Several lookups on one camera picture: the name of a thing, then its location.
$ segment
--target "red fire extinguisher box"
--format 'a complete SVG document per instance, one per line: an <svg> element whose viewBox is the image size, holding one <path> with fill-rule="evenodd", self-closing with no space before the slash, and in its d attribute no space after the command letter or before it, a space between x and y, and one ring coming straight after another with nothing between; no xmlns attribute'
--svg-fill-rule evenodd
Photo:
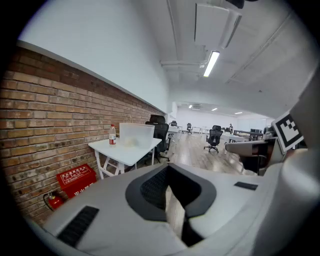
<svg viewBox="0 0 320 256"><path fill-rule="evenodd" d="M59 173L56 179L69 198L80 194L97 181L95 171L87 164Z"/></svg>

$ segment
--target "black vent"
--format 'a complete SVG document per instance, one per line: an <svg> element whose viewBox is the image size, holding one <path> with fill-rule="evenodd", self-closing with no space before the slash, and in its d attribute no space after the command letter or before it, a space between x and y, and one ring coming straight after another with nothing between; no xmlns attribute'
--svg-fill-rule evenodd
<svg viewBox="0 0 320 256"><path fill-rule="evenodd" d="M58 235L62 242L75 247L96 217L99 209L85 206Z"/></svg>

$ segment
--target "ceiling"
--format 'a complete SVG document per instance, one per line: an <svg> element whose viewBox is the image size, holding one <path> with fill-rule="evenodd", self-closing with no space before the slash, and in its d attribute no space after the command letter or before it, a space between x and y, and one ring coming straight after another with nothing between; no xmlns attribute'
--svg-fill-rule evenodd
<svg viewBox="0 0 320 256"><path fill-rule="evenodd" d="M200 111L200 112L207 112L211 114L218 114L218 115L228 115L233 117L240 117L243 115L250 115L251 112L239 110L231 107L219 106L214 104L206 104L206 103L197 103L197 102L177 102L176 105L179 108L189 108L192 105L192 110Z"/></svg>
<svg viewBox="0 0 320 256"><path fill-rule="evenodd" d="M198 65L208 60L210 52L195 45L196 3L242 14L229 46L215 49L220 56L209 77L203 77L205 68ZM198 88L203 95L213 95L210 101L199 94L195 102L277 117L294 106L318 65L318 46L280 0L246 1L243 9L225 0L140 0L137 4L157 42L171 88L192 89L195 96ZM183 95L171 100L189 102Z"/></svg>

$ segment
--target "clear plastic box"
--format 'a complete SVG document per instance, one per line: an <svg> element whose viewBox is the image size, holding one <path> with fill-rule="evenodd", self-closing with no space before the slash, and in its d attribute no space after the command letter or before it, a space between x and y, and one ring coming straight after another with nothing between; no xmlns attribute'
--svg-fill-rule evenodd
<svg viewBox="0 0 320 256"><path fill-rule="evenodd" d="M120 141L126 147L150 148L154 138L154 132L154 125L132 122L120 123Z"/></svg>

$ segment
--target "wooden floor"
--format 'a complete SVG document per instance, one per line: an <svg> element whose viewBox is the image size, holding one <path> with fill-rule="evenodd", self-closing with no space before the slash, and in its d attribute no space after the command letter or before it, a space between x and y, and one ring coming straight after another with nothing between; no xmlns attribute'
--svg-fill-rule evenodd
<svg viewBox="0 0 320 256"><path fill-rule="evenodd" d="M242 172L242 164L239 162L239 156L233 153L226 152L225 154L225 141L221 140L217 146L219 153L215 150L208 152L208 148L204 149L209 144L206 142L206 136L194 133L180 134L180 138L175 138L176 148L174 151L174 144L170 145L167 154L163 156L170 158L170 163L181 163L184 165L202 168L212 172L221 172L234 175L255 175L252 171L244 170ZM143 167L144 162L139 163L139 167ZM182 227L184 221L185 211L177 198L173 195L170 187L166 191L166 215L167 222L172 227L174 233L181 238Z"/></svg>

